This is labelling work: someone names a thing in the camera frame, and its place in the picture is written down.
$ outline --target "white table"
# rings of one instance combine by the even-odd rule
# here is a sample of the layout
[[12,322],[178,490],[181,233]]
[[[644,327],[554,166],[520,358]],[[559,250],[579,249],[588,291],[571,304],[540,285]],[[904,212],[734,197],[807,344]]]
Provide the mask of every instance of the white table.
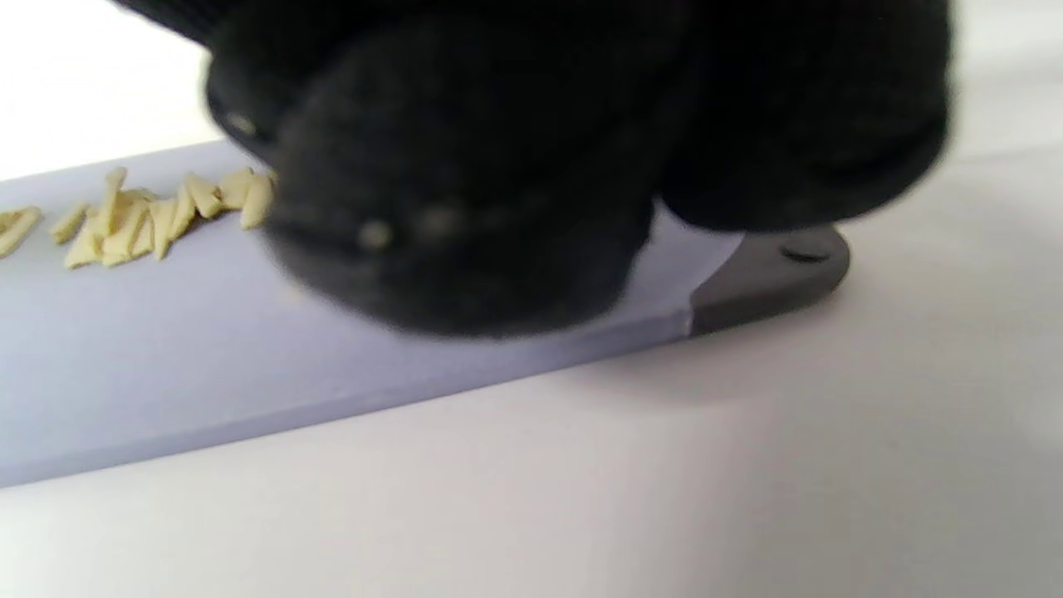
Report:
[[[1059,595],[1063,6],[962,8],[954,156],[845,226],[833,301],[0,492],[0,597]],[[102,0],[17,11],[0,177],[217,135],[196,49]]]

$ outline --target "black glove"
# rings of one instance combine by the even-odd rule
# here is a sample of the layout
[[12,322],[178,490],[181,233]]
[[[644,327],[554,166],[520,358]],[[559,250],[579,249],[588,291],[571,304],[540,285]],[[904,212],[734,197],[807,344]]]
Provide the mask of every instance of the black glove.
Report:
[[946,0],[119,1],[210,51],[214,117],[280,174],[282,263],[423,334],[602,313],[657,195],[822,224],[945,138]]

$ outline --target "gloved hand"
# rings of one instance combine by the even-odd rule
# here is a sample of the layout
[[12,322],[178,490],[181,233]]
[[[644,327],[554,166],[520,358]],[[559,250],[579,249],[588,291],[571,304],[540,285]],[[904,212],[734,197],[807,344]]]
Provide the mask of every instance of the gloved hand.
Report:
[[118,0],[204,45],[280,174],[280,261],[400,329],[601,314],[654,199],[710,229],[866,212],[946,135],[947,0]]

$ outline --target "rivet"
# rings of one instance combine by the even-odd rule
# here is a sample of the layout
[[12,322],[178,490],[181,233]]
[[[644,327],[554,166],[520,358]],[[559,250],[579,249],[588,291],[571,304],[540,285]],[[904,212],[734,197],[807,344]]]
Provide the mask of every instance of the rivet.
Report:
[[830,245],[821,238],[808,233],[791,235],[779,247],[779,251],[794,261],[806,263],[825,261],[830,258]]
[[358,229],[358,244],[368,251],[381,251],[391,243],[391,225],[381,220],[370,220]]
[[255,125],[254,121],[238,112],[226,114],[225,121],[229,122],[230,126],[249,137],[254,137],[258,133],[258,126]]

